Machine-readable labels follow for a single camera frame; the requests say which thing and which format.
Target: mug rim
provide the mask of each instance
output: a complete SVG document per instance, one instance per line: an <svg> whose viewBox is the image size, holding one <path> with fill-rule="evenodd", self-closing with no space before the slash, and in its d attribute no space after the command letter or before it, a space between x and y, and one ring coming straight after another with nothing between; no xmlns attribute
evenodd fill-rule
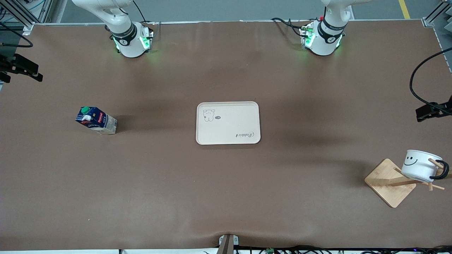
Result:
<svg viewBox="0 0 452 254"><path fill-rule="evenodd" d="M413 150L413 149L410 149L410 150L407 150L406 152L408 153L408 152L410 152L410 151L412 151L412 152L419 152L419 153L423 153L423 154L427 154L427 155L431 155L431 156L434 156L434 157L438 157L439 160L442 160L442 158L439 157L438 155L434 155L434 154L431 154L431 153L428 153L428 152L424 152L424 151L420 151L420 150Z"/></svg>

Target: table surface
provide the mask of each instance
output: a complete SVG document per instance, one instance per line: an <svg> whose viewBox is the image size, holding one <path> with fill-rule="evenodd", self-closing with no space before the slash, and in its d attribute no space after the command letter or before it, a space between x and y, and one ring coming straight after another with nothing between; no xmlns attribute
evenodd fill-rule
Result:
<svg viewBox="0 0 452 254"><path fill-rule="evenodd" d="M417 123L412 70L438 52L421 21L350 22L331 56L300 49L275 23L162 25L154 51L116 53L103 27L35 26L42 83L13 76L0 93L0 249L241 245L434 247L450 244L452 181L418 186L389 208L364 178L407 149L451 161L452 118ZM452 93L444 58L414 82ZM201 102L255 101L261 141L201 146ZM81 106L118 120L101 136Z"/></svg>

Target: wooden mug holder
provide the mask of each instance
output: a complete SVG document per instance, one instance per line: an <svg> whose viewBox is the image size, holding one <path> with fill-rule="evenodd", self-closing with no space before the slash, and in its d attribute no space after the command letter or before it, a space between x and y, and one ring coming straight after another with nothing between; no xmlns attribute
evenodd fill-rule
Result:
<svg viewBox="0 0 452 254"><path fill-rule="evenodd" d="M429 159L429 161L438 167L436 175L440 175L443 172L443 165L433 159ZM444 190L443 187L432 183L424 183L405 177L400 168L390 159L384 159L378 164L364 181L392 208L396 208L414 190L417 183L427 185L429 191L433 191L433 188Z"/></svg>

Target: smiley face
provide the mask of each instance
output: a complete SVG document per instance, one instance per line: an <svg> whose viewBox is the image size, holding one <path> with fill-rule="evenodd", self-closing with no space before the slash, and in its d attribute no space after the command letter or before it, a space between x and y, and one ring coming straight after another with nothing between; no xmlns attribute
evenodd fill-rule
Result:
<svg viewBox="0 0 452 254"><path fill-rule="evenodd" d="M416 162L418 162L418 160L416 159L416 161L413 162L413 157L407 157L405 162L403 163L403 165L405 166L411 166L414 165Z"/></svg>

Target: blue carton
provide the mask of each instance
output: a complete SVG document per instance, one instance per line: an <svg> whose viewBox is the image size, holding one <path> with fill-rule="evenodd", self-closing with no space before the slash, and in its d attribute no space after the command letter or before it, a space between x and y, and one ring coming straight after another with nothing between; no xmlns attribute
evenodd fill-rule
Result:
<svg viewBox="0 0 452 254"><path fill-rule="evenodd" d="M81 107L75 120L101 135L115 134L118 123L115 118L96 107Z"/></svg>

